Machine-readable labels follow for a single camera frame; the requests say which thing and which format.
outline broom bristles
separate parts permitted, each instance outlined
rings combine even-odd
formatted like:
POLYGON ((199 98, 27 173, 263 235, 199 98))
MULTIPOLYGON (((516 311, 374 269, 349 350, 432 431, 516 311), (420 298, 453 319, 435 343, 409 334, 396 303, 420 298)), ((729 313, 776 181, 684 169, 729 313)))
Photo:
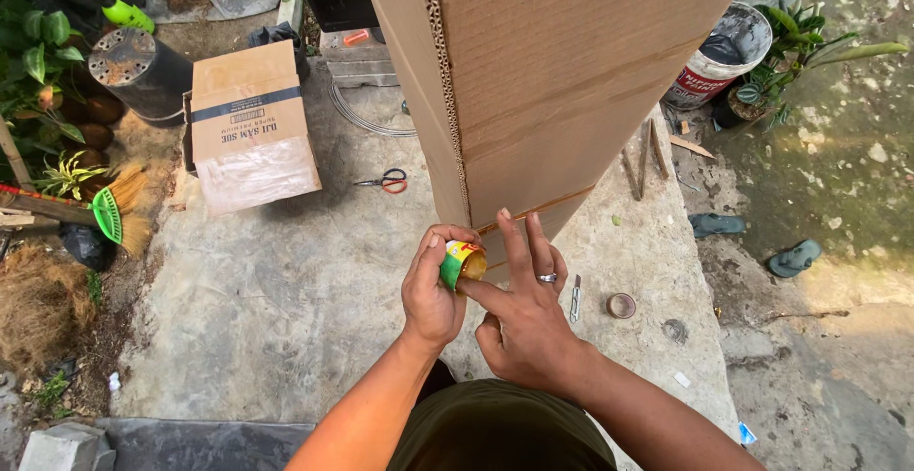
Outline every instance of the broom bristles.
POLYGON ((130 165, 118 173, 117 180, 108 185, 108 189, 114 196, 120 215, 130 214, 136 208, 140 193, 146 186, 148 179, 143 174, 143 168, 139 165, 130 165))
POLYGON ((141 255, 152 238, 149 220, 133 212, 147 182, 142 166, 129 165, 118 174, 117 180, 108 186, 120 212, 120 245, 132 257, 141 255))
POLYGON ((120 245, 132 257, 138 257, 143 254, 143 250, 146 249, 149 240, 152 238, 152 231, 149 230, 149 220, 139 214, 128 214, 127 216, 120 216, 120 225, 123 227, 120 245))

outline red scissors handle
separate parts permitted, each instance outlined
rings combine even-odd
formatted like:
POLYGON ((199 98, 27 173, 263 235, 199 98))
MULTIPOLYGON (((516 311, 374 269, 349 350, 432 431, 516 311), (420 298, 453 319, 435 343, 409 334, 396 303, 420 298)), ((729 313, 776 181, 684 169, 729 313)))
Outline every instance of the red scissors handle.
POLYGON ((406 180, 385 180, 381 188, 392 195, 398 195, 406 190, 406 180))

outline cardboard box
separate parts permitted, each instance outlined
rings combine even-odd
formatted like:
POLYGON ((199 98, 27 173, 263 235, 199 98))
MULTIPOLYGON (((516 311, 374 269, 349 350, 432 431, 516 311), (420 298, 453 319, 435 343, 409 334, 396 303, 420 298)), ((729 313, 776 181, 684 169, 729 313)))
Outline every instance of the cardboard box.
POLYGON ((187 102, 211 216, 321 189, 291 41, 195 63, 187 102))
POLYGON ((732 1, 372 0, 441 221, 554 237, 732 1))

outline flip-flop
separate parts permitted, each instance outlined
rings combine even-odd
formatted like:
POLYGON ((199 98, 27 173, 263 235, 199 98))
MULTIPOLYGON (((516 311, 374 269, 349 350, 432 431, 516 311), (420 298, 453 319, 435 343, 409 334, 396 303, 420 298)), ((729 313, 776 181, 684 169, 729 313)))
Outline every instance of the flip-flop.
POLYGON ((717 214, 692 214, 688 217, 692 223, 695 238, 707 237, 715 233, 739 233, 746 231, 746 223, 739 216, 719 216, 717 214))
POLYGON ((768 269, 781 278, 794 278, 807 270, 822 255, 822 247, 812 239, 797 244, 793 250, 784 251, 768 260, 768 269))

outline black plant pot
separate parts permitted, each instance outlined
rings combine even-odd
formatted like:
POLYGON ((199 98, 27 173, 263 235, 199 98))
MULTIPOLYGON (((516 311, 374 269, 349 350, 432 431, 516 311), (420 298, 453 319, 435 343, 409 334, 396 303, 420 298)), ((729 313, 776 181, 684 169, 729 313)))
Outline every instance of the black plant pot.
POLYGON ((714 110, 711 111, 711 117, 717 121, 717 125, 721 128, 736 128, 741 124, 758 120, 747 120, 737 114, 730 106, 730 94, 721 94, 717 97, 719 100, 714 102, 714 110))

